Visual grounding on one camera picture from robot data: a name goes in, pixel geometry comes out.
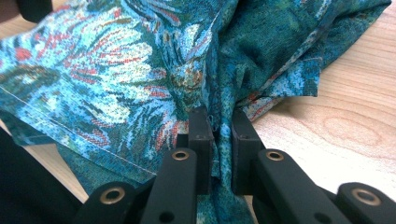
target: teal floral fabric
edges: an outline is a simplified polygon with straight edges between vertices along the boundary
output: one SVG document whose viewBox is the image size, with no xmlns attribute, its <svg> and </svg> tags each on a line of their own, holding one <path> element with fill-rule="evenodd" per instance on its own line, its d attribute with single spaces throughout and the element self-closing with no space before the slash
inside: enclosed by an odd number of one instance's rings
<svg viewBox="0 0 396 224">
<path fill-rule="evenodd" d="M 0 118 L 20 145 L 54 142 L 91 193 L 135 186 L 208 108 L 213 192 L 198 223 L 251 223 L 231 192 L 231 115 L 254 120 L 289 96 L 316 96 L 320 71 L 389 0 L 72 0 L 0 42 Z"/>
</svg>

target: dark teal fabric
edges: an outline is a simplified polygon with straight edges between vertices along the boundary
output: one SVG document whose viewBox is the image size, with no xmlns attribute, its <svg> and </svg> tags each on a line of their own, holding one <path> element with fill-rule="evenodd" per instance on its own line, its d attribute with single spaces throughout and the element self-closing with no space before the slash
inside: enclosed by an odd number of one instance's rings
<svg viewBox="0 0 396 224">
<path fill-rule="evenodd" d="M 0 42 L 0 117 L 19 144 L 55 142 L 88 193 L 156 175 L 209 111 L 213 192 L 198 223 L 249 223 L 231 192 L 231 115 L 252 120 L 288 96 L 316 96 L 320 71 L 389 0 L 69 1 Z"/>
</svg>

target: screw hole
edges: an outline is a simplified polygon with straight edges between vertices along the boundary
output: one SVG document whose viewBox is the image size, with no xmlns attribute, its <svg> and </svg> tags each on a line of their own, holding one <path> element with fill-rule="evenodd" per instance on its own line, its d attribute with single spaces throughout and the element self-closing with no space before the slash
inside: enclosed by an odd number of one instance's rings
<svg viewBox="0 0 396 224">
<path fill-rule="evenodd" d="M 267 152 L 266 156 L 272 161 L 283 161 L 283 159 L 285 159 L 285 157 L 281 153 L 275 151 Z"/>
<path fill-rule="evenodd" d="M 314 217 L 320 223 L 325 223 L 325 224 L 332 223 L 332 220 L 328 216 L 324 215 L 323 213 L 315 213 Z"/>
<path fill-rule="evenodd" d="M 367 189 L 353 189 L 352 195 L 361 203 L 366 203 L 371 206 L 378 206 L 381 204 L 381 200 Z"/>
<path fill-rule="evenodd" d="M 184 161 L 189 157 L 189 153 L 187 153 L 186 151 L 176 151 L 172 154 L 173 159 L 177 160 L 177 161 Z"/>
<path fill-rule="evenodd" d="M 100 196 L 100 202 L 104 204 L 113 204 L 119 202 L 124 196 L 125 190 L 121 187 L 107 189 Z"/>
<path fill-rule="evenodd" d="M 171 212 L 162 212 L 160 214 L 161 223 L 169 223 L 175 219 L 175 216 Z"/>
<path fill-rule="evenodd" d="M 110 191 L 107 195 L 106 198 L 109 200 L 114 200 L 116 198 L 118 198 L 120 196 L 120 192 L 119 191 Z"/>
</svg>

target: light wood surface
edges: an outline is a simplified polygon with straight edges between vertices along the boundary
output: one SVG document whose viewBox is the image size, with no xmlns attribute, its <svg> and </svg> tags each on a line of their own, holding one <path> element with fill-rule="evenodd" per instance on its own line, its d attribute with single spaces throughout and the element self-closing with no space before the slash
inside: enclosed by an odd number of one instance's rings
<svg viewBox="0 0 396 224">
<path fill-rule="evenodd" d="M 55 7 L 63 0 L 53 1 Z M 0 38 L 34 26 L 0 24 Z M 361 182 L 396 201 L 396 6 L 321 75 L 318 97 L 289 98 L 254 122 L 267 147 L 288 152 L 321 187 Z M 87 194 L 54 145 L 26 148 L 77 197 Z"/>
</svg>

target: metal grommet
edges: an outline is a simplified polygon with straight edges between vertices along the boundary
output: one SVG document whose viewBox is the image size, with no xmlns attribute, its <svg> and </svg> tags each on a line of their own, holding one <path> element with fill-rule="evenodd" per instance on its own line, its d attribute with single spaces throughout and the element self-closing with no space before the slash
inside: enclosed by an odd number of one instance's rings
<svg viewBox="0 0 396 224">
<path fill-rule="evenodd" d="M 113 187 L 102 193 L 100 202 L 104 204 L 113 204 L 119 202 L 124 196 L 125 190 L 122 187 Z"/>
<path fill-rule="evenodd" d="M 269 151 L 265 155 L 271 161 L 283 161 L 283 159 L 285 159 L 285 157 L 281 153 L 276 151 Z"/>
<path fill-rule="evenodd" d="M 175 159 L 177 161 L 184 161 L 189 156 L 190 156 L 190 154 L 188 152 L 186 152 L 186 151 L 183 151 L 183 150 L 176 151 L 176 152 L 174 152 L 172 154 L 173 159 Z"/>
<path fill-rule="evenodd" d="M 381 200 L 367 189 L 353 189 L 352 195 L 361 203 L 366 203 L 371 206 L 379 206 Z"/>
</svg>

